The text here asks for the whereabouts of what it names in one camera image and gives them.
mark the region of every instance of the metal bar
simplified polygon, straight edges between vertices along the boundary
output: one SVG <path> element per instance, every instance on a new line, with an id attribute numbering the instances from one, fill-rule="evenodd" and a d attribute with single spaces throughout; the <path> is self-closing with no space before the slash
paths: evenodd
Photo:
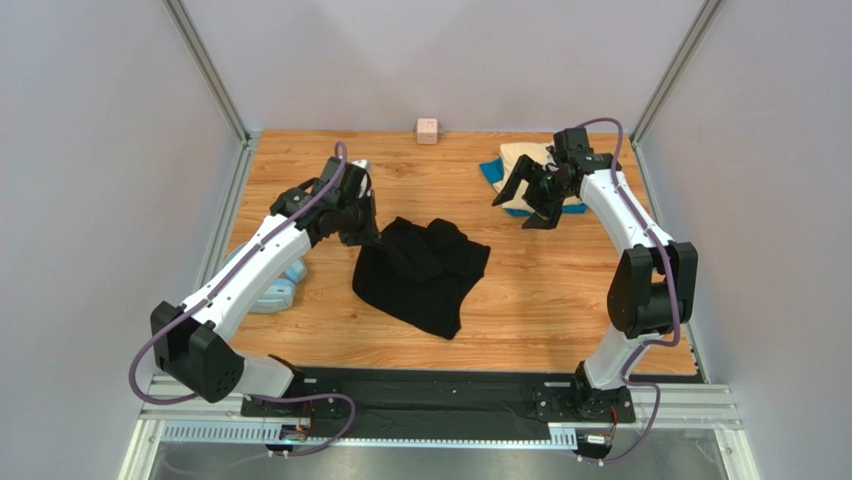
<path id="1" fill-rule="evenodd" d="M 118 474 L 119 480 L 146 479 L 151 476 L 157 448 L 160 446 L 165 422 L 162 420 L 139 420 L 130 439 L 130 447 Z"/>
<path id="2" fill-rule="evenodd" d="M 704 34 L 707 32 L 710 24 L 713 22 L 713 19 L 719 11 L 719 7 L 722 3 L 724 3 L 724 0 L 704 1 L 704 4 L 698 11 L 698 15 L 696 15 L 695 20 L 693 20 L 692 25 L 689 27 L 686 37 L 681 42 L 680 47 L 669 64 L 668 69 L 666 69 L 666 73 L 663 74 L 660 84 L 657 85 L 657 89 L 651 96 L 651 100 L 642 112 L 642 116 L 639 117 L 639 123 L 630 135 L 633 142 L 641 145 L 645 140 L 645 136 L 651 128 L 651 124 L 654 122 L 654 119 L 656 119 L 657 114 L 660 112 L 660 108 L 662 108 L 663 103 L 669 96 L 669 93 L 671 93 L 672 88 L 677 83 L 677 80 L 683 73 L 684 68 L 689 63 L 690 58 L 692 58 L 692 55 L 695 53 L 696 47 L 701 42 L 701 39 L 704 37 Z"/>
<path id="3" fill-rule="evenodd" d="M 195 25 L 192 23 L 186 5 L 184 5 L 182 0 L 163 0 L 163 4 L 168 9 L 172 20 L 174 20 L 186 46 L 189 48 L 189 52 L 198 64 L 204 80 L 207 81 L 213 97 L 216 99 L 216 102 L 222 109 L 222 113 L 225 115 L 225 119 L 228 121 L 228 125 L 233 130 L 234 135 L 237 136 L 237 139 L 245 144 L 249 138 L 249 131 L 243 123 L 242 118 L 240 118 L 234 101 L 228 95 L 228 91 L 225 89 L 225 85 L 222 83 L 222 78 L 216 71 L 216 67 L 213 66 L 210 54 L 204 48 L 204 43 L 202 43 L 201 37 L 198 35 L 198 30 L 196 30 Z"/>
<path id="4" fill-rule="evenodd" d="M 716 442 L 729 480 L 760 480 L 743 430 L 716 430 Z"/>
<path id="5" fill-rule="evenodd" d="M 548 386 L 566 386 L 548 383 Z M 739 412 L 734 404 L 731 389 L 727 385 L 704 384 L 661 384 L 663 392 L 660 411 L 654 428 L 742 429 Z M 654 406 L 656 392 L 652 388 L 631 388 L 636 423 L 624 428 L 639 428 L 648 421 Z M 155 375 L 148 394 L 155 397 L 186 395 L 189 390 L 168 376 Z M 139 418 L 147 420 L 198 420 L 223 422 L 273 422 L 282 423 L 281 418 L 248 418 L 240 416 L 242 396 L 232 394 L 218 403 L 207 403 L 194 399 L 178 405 L 145 404 Z M 608 424 L 553 423 L 564 428 L 606 428 Z"/>
<path id="6" fill-rule="evenodd" d="M 254 154 L 257 151 L 259 138 L 259 134 L 252 135 L 248 142 L 243 143 L 240 150 L 240 156 L 237 159 L 234 166 L 234 173 L 228 184 L 228 192 L 219 210 L 219 220 L 216 223 L 216 230 L 210 239 L 207 254 L 204 257 L 204 264 L 201 267 L 201 272 L 196 282 L 196 287 L 198 288 L 213 278 L 219 269 L 222 268 L 222 262 L 227 253 L 228 242 L 231 239 L 234 221 L 239 212 L 240 200 L 243 197 L 246 182 L 251 172 L 251 164 L 254 161 Z"/>
<path id="7" fill-rule="evenodd" d="M 294 425 L 284 419 L 260 422 L 223 423 L 219 421 L 168 422 L 162 442 L 198 442 L 259 445 L 318 445 L 327 437 L 305 440 L 279 438 L 282 425 Z M 451 440 L 398 438 L 341 438 L 336 445 L 357 447 L 429 447 L 429 448 L 510 448 L 524 450 L 573 450 L 577 448 L 577 432 L 573 428 L 554 425 L 548 440 Z"/>

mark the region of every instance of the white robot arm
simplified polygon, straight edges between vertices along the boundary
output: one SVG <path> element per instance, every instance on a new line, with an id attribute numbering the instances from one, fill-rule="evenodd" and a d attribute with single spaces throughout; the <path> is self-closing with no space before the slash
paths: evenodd
<path id="1" fill-rule="evenodd" d="M 640 206 L 611 154 L 596 154 L 583 127 L 553 136 L 552 162 L 539 165 L 522 155 L 494 205 L 515 197 L 521 180 L 523 199 L 535 214 L 523 228 L 555 228 L 568 196 L 579 197 L 597 214 L 621 255 L 607 295 L 611 325 L 597 351 L 576 370 L 572 410 L 580 418 L 605 415 L 626 393 L 625 379 L 650 343 L 659 342 L 692 314 L 698 254 L 689 242 L 678 243 Z M 667 258 L 659 252 L 664 248 Z M 671 279 L 654 282 L 656 270 Z M 667 281 L 675 286 L 671 301 Z"/>
<path id="2" fill-rule="evenodd" d="M 162 302 L 152 312 L 157 365 L 209 402 L 232 392 L 284 395 L 292 365 L 234 351 L 228 342 L 262 292 L 323 238 L 338 233 L 347 246 L 377 243 L 375 211 L 369 162 L 329 158 L 319 178 L 278 197 L 252 240 L 213 279 L 181 306 Z"/>

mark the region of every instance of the cable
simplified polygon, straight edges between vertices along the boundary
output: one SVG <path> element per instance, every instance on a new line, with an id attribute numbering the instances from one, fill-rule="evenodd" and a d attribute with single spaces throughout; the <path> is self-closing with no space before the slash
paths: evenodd
<path id="1" fill-rule="evenodd" d="M 305 205 L 302 206 L 299 210 L 297 210 L 293 215 L 290 215 L 287 220 L 284 221 L 281 225 L 274 228 L 271 232 L 269 232 L 265 237 L 263 237 L 260 242 L 254 244 L 242 258 L 234 264 L 233 267 L 222 277 L 222 280 L 210 290 L 210 293 L 207 295 L 207 298 L 198 302 L 197 305 L 193 306 L 189 310 L 186 310 L 182 314 L 178 315 L 177 318 L 172 320 L 168 325 L 160 329 L 157 333 L 155 333 L 151 338 L 142 345 L 142 348 L 136 352 L 136 355 L 133 357 L 133 360 L 130 362 L 130 371 L 127 374 L 128 382 L 130 383 L 130 389 L 133 390 L 133 393 L 142 399 L 143 401 L 153 404 L 153 405 L 174 405 L 177 403 L 183 403 L 187 400 L 192 400 L 196 398 L 197 394 L 185 395 L 183 397 L 177 398 L 155 398 L 147 393 L 143 392 L 139 387 L 139 383 L 136 381 L 136 371 L 139 369 L 139 363 L 142 361 L 142 357 L 145 356 L 145 353 L 154 346 L 155 343 L 159 342 L 163 337 L 165 337 L 169 332 L 174 330 L 178 325 L 186 321 L 186 319 L 192 317 L 199 310 L 206 307 L 209 303 L 213 302 L 213 299 L 216 298 L 216 295 L 222 291 L 223 288 L 234 278 L 234 276 L 239 273 L 239 271 L 245 266 L 246 263 L 257 253 L 261 248 L 268 242 L 270 239 L 281 233 L 285 228 L 292 225 L 296 220 L 298 220 L 302 215 L 307 213 L 314 205 L 317 204 L 326 193 L 331 190 L 335 183 L 343 176 L 343 171 L 346 169 L 346 159 L 348 157 L 348 151 L 346 149 L 346 144 L 342 141 L 337 142 L 334 145 L 334 155 L 341 160 L 340 165 L 338 165 L 337 170 L 334 171 L 334 174 L 331 176 L 331 179 L 328 181 L 325 186 L 320 189 L 320 191 L 313 196 L 310 200 L 308 200 Z"/>
<path id="2" fill-rule="evenodd" d="M 651 229 L 648 225 L 648 222 L 645 221 L 645 217 L 642 215 L 639 207 L 633 203 L 633 200 L 630 199 L 630 196 L 627 194 L 627 191 L 622 187 L 621 182 L 618 180 L 618 156 L 621 154 L 621 146 L 624 142 L 624 127 L 621 125 L 621 122 L 611 117 L 601 117 L 589 120 L 587 122 L 583 122 L 577 127 L 585 127 L 587 125 L 591 125 L 593 123 L 600 122 L 609 122 L 615 124 L 618 129 L 618 140 L 615 144 L 615 152 L 613 153 L 612 163 L 610 164 L 610 176 L 612 177 L 612 185 L 618 191 L 621 199 L 630 209 L 631 213 L 633 213 L 633 217 L 636 218 L 636 221 L 642 226 L 642 229 L 648 236 L 651 238 L 651 241 L 654 242 L 654 246 L 660 252 L 660 257 L 663 261 L 663 269 L 666 273 L 666 287 L 669 292 L 669 302 L 671 302 L 671 310 L 672 310 L 672 326 L 674 328 L 674 336 L 670 341 L 666 340 L 647 340 L 642 342 L 639 348 L 637 348 L 630 357 L 628 357 L 627 361 L 624 362 L 624 365 L 621 367 L 621 378 L 624 383 L 630 387 L 651 387 L 656 392 L 656 396 L 654 399 L 654 408 L 651 410 L 651 416 L 648 418 L 648 424 L 645 426 L 645 430 L 642 432 L 642 435 L 639 437 L 639 440 L 630 447 L 629 450 L 622 453 L 621 455 L 611 458 L 611 459 L 593 459 L 593 458 L 583 458 L 580 455 L 577 456 L 578 461 L 586 462 L 591 465 L 615 465 L 621 463 L 634 452 L 636 452 L 642 444 L 648 439 L 648 435 L 651 433 L 651 427 L 654 425 L 654 421 L 657 419 L 657 413 L 660 410 L 660 400 L 663 392 L 660 390 L 660 386 L 653 382 L 634 382 L 630 380 L 629 375 L 627 374 L 630 371 L 630 367 L 636 363 L 636 360 L 645 352 L 645 350 L 651 345 L 662 345 L 664 347 L 674 347 L 678 343 L 680 343 L 680 309 L 677 305 L 677 290 L 675 289 L 674 284 L 674 275 L 672 275 L 672 265 L 671 259 L 669 258 L 668 252 L 666 252 L 666 247 L 663 244 L 660 237 Z"/>
<path id="3" fill-rule="evenodd" d="M 220 468 L 213 469 L 213 470 L 183 470 L 183 469 L 180 469 L 180 468 L 173 466 L 172 464 L 170 464 L 168 462 L 168 460 L 163 458 L 160 461 L 160 463 L 163 465 L 163 467 L 165 467 L 166 470 L 168 470 L 172 473 L 176 473 L 178 475 L 188 475 L 188 476 L 195 477 L 195 476 L 200 476 L 200 475 L 207 476 L 207 475 L 213 475 L 213 474 L 216 474 L 216 473 L 221 473 L 225 470 L 230 470 L 231 468 L 238 467 L 240 465 L 244 465 L 246 463 L 250 463 L 250 462 L 253 462 L 255 460 L 260 460 L 262 458 L 270 458 L 270 457 L 273 457 L 273 456 L 284 457 L 284 458 L 304 457 L 306 455 L 311 455 L 311 454 L 314 454 L 314 453 L 317 453 L 317 452 L 321 452 L 321 451 L 325 450 L 326 448 L 330 447 L 334 442 L 340 440 L 340 438 L 343 435 L 345 435 L 347 431 L 349 431 L 349 428 L 352 427 L 352 423 L 355 421 L 355 401 L 352 400 L 352 398 L 349 397 L 348 395 L 344 395 L 342 393 L 323 393 L 323 394 L 319 394 L 319 395 L 308 395 L 308 396 L 305 396 L 305 397 L 296 397 L 296 398 L 275 398 L 275 397 L 267 397 L 265 395 L 251 395 L 251 397 L 254 398 L 254 399 L 257 399 L 257 400 L 263 400 L 264 402 L 281 403 L 281 404 L 304 403 L 304 402 L 313 402 L 313 401 L 318 401 L 318 400 L 328 400 L 328 399 L 331 399 L 331 398 L 337 398 L 337 399 L 343 400 L 343 401 L 345 401 L 346 403 L 349 404 L 349 418 L 346 420 L 346 425 L 344 425 L 343 428 L 341 428 L 340 431 L 337 432 L 333 437 L 327 439 L 326 441 L 320 443 L 319 445 L 313 446 L 313 447 L 308 448 L 306 450 L 297 450 L 297 451 L 294 451 L 294 452 L 287 452 L 287 453 L 283 453 L 283 452 L 282 453 L 276 453 L 276 452 L 269 451 L 269 452 L 266 452 L 266 453 L 260 453 L 260 454 L 257 454 L 257 455 L 252 455 L 250 457 L 246 457 L 246 458 L 237 460 L 233 463 L 229 463 L 228 465 L 225 465 L 224 467 L 220 467 Z"/>
<path id="4" fill-rule="evenodd" d="M 297 397 L 297 398 L 275 398 L 275 397 L 267 397 L 265 395 L 252 395 L 254 399 L 262 400 L 264 402 L 269 403 L 280 403 L 280 404 L 290 404 L 290 403 L 300 403 L 300 402 L 311 402 L 318 400 L 328 400 L 332 398 L 337 398 L 339 400 L 343 400 L 349 404 L 349 418 L 346 419 L 346 424 L 343 428 L 340 429 L 339 432 L 335 433 L 334 436 L 330 437 L 328 440 L 322 442 L 321 444 L 311 447 L 307 450 L 300 450 L 298 452 L 292 452 L 288 454 L 290 457 L 304 457 L 305 455 L 310 455 L 312 453 L 317 453 L 325 450 L 330 447 L 334 442 L 340 440 L 340 438 L 349 431 L 352 427 L 352 422 L 355 421 L 355 401 L 352 400 L 348 395 L 344 395 L 342 393 L 323 393 L 319 395 L 308 395 L 306 397 Z"/>

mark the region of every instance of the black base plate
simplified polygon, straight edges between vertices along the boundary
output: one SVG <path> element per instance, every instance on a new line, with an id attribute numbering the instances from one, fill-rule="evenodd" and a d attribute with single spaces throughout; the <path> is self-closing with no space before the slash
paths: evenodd
<path id="1" fill-rule="evenodd" d="M 612 423 L 612 413 L 609 409 L 593 419 L 576 416 L 572 412 L 570 404 L 570 399 L 574 398 L 573 386 L 536 387 L 535 398 L 536 415 L 543 422 Z M 629 390 L 624 389 L 615 404 L 615 411 L 618 414 L 618 423 L 636 422 L 633 398 Z"/>
<path id="2" fill-rule="evenodd" d="M 296 398 L 307 395 L 318 395 L 323 393 L 337 393 L 340 387 L 337 382 L 323 381 L 316 383 L 297 383 L 291 385 L 287 390 L 287 397 Z M 341 411 L 340 401 L 337 399 L 316 401 L 311 405 L 313 418 L 339 418 L 349 412 L 348 404 Z M 243 399 L 240 414 L 244 417 L 299 417 L 302 414 L 303 403 L 280 404 L 269 403 L 262 400 Z"/>

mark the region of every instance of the gray wall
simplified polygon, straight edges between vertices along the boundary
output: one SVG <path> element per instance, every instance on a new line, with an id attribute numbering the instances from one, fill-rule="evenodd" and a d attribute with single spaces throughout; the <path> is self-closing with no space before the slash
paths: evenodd
<path id="1" fill-rule="evenodd" d="M 643 153 L 766 479 L 848 478 L 852 4 L 723 5 Z"/>
<path id="2" fill-rule="evenodd" d="M 702 2 L 186 3 L 251 129 L 548 131 L 634 125 Z"/>
<path id="3" fill-rule="evenodd" d="M 2 476 L 115 478 L 237 144 L 159 1 L 0 2 L 0 65 Z"/>

